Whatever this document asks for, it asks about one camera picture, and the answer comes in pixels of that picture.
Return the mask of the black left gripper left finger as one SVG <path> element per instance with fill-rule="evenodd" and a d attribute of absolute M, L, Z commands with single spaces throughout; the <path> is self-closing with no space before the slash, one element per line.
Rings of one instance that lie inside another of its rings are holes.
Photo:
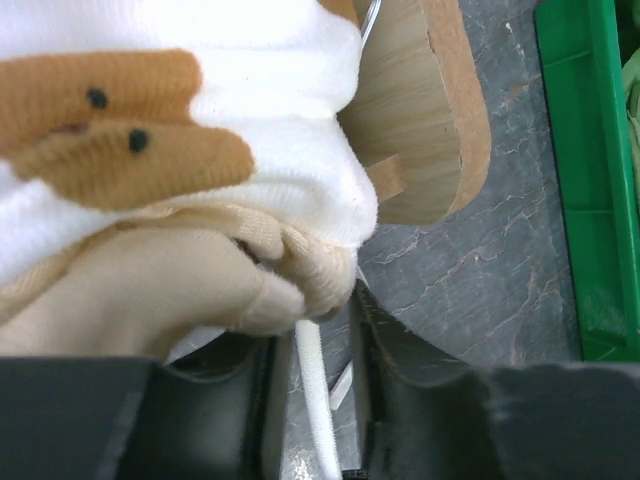
<path fill-rule="evenodd" d="M 5 479 L 275 479 L 290 340 L 226 333 L 169 364 L 5 358 Z"/>

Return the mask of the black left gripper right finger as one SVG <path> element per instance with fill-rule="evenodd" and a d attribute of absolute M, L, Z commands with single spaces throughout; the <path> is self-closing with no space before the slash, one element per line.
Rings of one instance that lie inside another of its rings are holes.
<path fill-rule="evenodd" d="M 635 479 L 639 368 L 478 367 L 385 311 L 350 303 L 361 466 L 351 479 Z"/>

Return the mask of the bear print cream quilt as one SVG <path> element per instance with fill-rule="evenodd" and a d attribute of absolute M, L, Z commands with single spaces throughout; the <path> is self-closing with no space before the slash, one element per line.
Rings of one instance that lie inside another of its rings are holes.
<path fill-rule="evenodd" d="M 336 315 L 378 200 L 350 1 L 1 5 L 1 355 L 163 360 Z"/>

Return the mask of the wooden pet bed frame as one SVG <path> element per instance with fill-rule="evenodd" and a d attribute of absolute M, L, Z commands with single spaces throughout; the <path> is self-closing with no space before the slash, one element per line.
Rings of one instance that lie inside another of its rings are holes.
<path fill-rule="evenodd" d="M 491 132 L 456 1 L 357 1 L 368 38 L 340 123 L 379 199 L 378 220 L 421 226 L 468 205 Z"/>

